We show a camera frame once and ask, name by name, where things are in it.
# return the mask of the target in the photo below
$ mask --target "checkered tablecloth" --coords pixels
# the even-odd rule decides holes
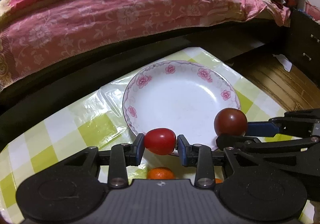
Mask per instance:
[[[184,49],[157,62],[167,60],[197,62],[220,73],[235,88],[241,110],[249,121],[264,121],[283,116],[285,112],[259,88],[199,47]],[[139,71],[124,75],[54,113],[6,146],[0,153],[0,211],[8,221],[23,220],[15,192],[27,177],[88,146],[108,150],[115,144],[134,140],[122,114],[122,98],[127,84]],[[291,137],[277,135],[265,141],[288,139]],[[149,168],[158,166],[171,168],[178,178],[194,180],[194,168],[182,167],[179,158],[157,156],[147,150],[140,166],[127,167],[129,180],[145,178]],[[99,180],[106,182],[107,174],[108,167],[101,167]],[[219,168],[216,168],[216,175],[222,178]],[[308,202],[300,219],[312,223],[313,213],[314,208]]]

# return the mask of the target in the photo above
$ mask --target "bed frame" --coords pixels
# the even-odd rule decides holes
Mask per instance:
[[[216,37],[214,42],[215,46],[222,46],[224,59],[285,38],[286,34],[286,28],[278,27],[273,20],[253,19],[209,28],[172,30],[65,59],[15,82],[0,93],[0,151],[46,117],[132,70],[189,46],[210,51],[212,38],[226,35],[224,31],[228,31],[229,39]],[[237,39],[240,33],[245,37],[233,41],[233,48],[239,53],[223,48],[226,40]],[[199,41],[199,35],[208,40]]]

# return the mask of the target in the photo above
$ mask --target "drawer handle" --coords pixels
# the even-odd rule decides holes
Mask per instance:
[[[320,39],[316,38],[314,35],[311,35],[310,37],[311,37],[311,38],[314,38],[314,39],[317,41],[317,43],[320,42]]]
[[[303,53],[302,55],[307,57],[309,59],[309,61],[311,61],[311,57],[309,55],[307,55],[306,53]]]

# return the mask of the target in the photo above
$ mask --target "plate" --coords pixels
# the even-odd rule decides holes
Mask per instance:
[[[166,61],[152,64],[128,84],[124,118],[135,135],[165,127],[190,144],[217,149],[213,122],[224,108],[240,108],[239,98],[220,74],[198,63]]]

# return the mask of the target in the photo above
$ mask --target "dark red tomato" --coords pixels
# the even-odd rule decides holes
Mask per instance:
[[[168,155],[173,152],[176,144],[175,133],[168,128],[150,130],[144,137],[144,146],[157,155]]]
[[[248,129],[248,120],[245,114],[237,109],[226,108],[216,115],[214,130],[217,135],[229,134],[241,136]]]

